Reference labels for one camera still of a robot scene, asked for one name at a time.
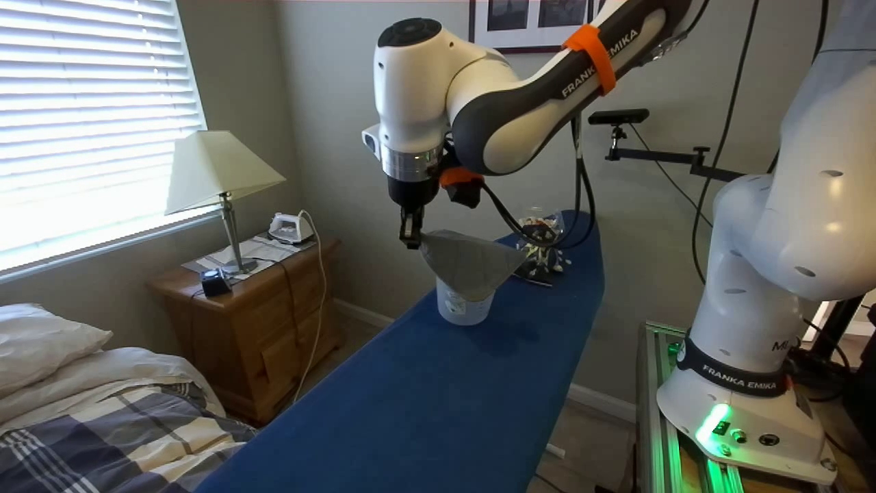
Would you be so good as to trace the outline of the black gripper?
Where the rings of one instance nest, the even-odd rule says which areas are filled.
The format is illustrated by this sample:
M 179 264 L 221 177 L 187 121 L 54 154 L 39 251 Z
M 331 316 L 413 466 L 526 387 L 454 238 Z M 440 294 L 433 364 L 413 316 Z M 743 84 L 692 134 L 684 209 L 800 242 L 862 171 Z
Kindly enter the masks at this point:
M 437 195 L 446 191 L 451 202 L 462 202 L 473 209 L 480 202 L 483 175 L 465 168 L 443 168 L 433 172 L 428 181 L 405 184 L 392 177 L 390 197 L 399 206 L 399 238 L 405 246 L 418 250 L 424 242 L 424 206 Z

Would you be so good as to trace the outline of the metal robot base stand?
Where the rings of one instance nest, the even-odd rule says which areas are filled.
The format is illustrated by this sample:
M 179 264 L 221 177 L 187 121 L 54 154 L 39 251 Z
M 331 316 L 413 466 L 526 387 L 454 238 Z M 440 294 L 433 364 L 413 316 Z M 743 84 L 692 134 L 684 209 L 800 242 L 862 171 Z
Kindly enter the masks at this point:
M 667 387 L 684 339 L 677 325 L 645 320 L 640 328 L 635 485 L 643 493 L 829 493 L 840 461 L 806 394 Z

